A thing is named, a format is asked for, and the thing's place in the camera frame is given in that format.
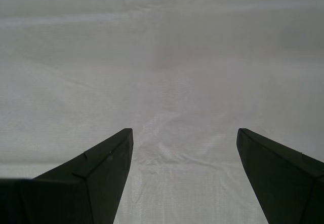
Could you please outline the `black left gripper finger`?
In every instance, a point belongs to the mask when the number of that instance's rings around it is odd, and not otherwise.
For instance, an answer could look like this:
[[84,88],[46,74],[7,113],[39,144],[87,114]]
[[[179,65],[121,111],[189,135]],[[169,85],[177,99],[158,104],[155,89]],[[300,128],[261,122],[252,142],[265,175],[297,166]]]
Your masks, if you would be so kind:
[[1,179],[1,223],[113,223],[132,152],[125,128],[35,178]]
[[323,223],[323,162],[246,128],[236,146],[268,223]]

